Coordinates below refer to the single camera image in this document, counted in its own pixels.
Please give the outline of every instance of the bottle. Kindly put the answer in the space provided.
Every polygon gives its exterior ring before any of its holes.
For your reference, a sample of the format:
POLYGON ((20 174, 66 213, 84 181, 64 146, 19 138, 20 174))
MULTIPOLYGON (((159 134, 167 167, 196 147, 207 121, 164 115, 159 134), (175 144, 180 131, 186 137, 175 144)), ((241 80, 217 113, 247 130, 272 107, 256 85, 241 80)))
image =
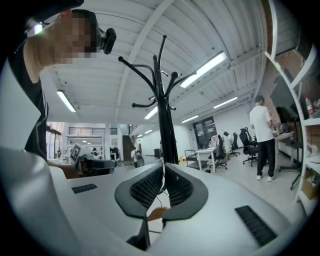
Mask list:
POLYGON ((308 97, 305 97, 305 104, 306 104, 306 108, 308 109, 309 115, 312 115, 314 113, 314 108, 308 97))

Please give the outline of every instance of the black metal coat rack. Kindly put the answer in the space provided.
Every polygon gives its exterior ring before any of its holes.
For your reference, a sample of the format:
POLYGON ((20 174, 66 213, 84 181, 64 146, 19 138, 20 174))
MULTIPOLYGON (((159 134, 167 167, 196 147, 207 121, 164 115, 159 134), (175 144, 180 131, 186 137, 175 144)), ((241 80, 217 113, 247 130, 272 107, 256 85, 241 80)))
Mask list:
POLYGON ((124 63, 131 70, 133 70, 136 74, 138 74, 149 85, 150 89, 152 90, 154 96, 150 97, 149 100, 152 100, 153 97, 154 99, 150 104, 142 105, 142 104, 132 103, 132 107, 133 108, 150 108, 157 103, 159 128, 160 128, 164 162, 179 164, 175 131, 174 131, 174 126, 173 126, 172 117, 171 117, 171 110, 176 110, 176 107, 170 106, 169 96, 170 96, 171 90, 176 85, 182 83, 189 77, 195 75, 197 72, 195 71, 189 75, 186 75, 185 77, 177 80, 176 82, 175 80, 178 78, 178 73, 175 71, 172 72, 169 85, 166 89, 166 92, 164 91, 162 78, 161 78, 162 72, 160 69, 160 61, 161 61, 161 55, 164 49, 166 38, 167 36, 163 35, 159 56, 157 57, 156 55, 153 55, 153 69, 150 66, 144 65, 144 64, 130 64, 126 60, 124 60, 122 56, 120 56, 118 60, 124 63), (142 74, 137 68, 149 69, 152 74, 152 82, 144 74, 142 74))

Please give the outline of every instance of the white sneakers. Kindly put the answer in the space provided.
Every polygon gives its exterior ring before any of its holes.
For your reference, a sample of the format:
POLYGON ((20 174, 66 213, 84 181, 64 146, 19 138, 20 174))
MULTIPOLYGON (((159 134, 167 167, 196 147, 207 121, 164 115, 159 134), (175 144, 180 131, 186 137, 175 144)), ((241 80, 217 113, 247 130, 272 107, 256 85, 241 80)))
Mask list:
MULTIPOLYGON (((257 180, 257 181, 260 181, 261 178, 262 178, 262 175, 257 175, 257 176, 256 176, 256 180, 257 180)), ((272 182, 274 178, 275 178, 275 176, 272 176, 272 177, 268 176, 267 181, 268 181, 268 182, 272 182)))
POLYGON ((272 182, 272 180, 274 179, 274 177, 275 177, 275 176, 272 176, 272 177, 268 176, 267 181, 268 181, 268 182, 272 182))

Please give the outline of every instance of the gray floor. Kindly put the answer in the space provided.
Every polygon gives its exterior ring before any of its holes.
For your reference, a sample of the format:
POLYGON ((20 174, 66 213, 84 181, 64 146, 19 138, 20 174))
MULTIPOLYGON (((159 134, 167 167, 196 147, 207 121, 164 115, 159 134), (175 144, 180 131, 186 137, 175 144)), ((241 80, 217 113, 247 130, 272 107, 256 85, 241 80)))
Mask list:
MULTIPOLYGON (((239 150, 239 152, 241 152, 241 154, 237 155, 237 157, 231 156, 231 160, 227 163, 227 170, 218 167, 216 173, 212 173, 212 175, 224 177, 241 184, 277 208, 291 223, 305 218, 306 215, 302 205, 294 202, 298 182, 294 189, 290 190, 291 183, 296 178, 297 172, 275 171, 275 179, 272 182, 267 182, 268 166, 265 166, 262 179, 257 181, 257 162, 253 162, 252 167, 250 167, 250 162, 243 164, 242 161, 247 159, 247 155, 244 155, 241 150, 239 150)), ((201 155, 202 160, 207 160, 208 157, 209 155, 201 155)), ((144 156, 143 158, 146 165, 159 163, 159 159, 155 159, 153 156, 144 156)), ((290 166, 291 162, 289 158, 280 153, 279 164, 281 166, 290 166)), ((128 163, 121 163, 120 167, 114 171, 125 172, 133 168, 134 167, 128 163)))

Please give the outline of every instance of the black pants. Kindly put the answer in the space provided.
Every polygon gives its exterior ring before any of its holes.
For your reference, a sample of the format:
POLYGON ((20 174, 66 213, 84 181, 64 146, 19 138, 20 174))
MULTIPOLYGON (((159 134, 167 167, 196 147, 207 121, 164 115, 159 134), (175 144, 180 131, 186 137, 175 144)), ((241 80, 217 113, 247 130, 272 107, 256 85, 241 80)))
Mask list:
POLYGON ((263 142, 258 142, 258 170, 257 175, 262 175, 262 169, 264 168, 266 161, 269 162, 268 175, 272 177, 275 171, 276 165, 276 149, 275 139, 270 139, 263 142))

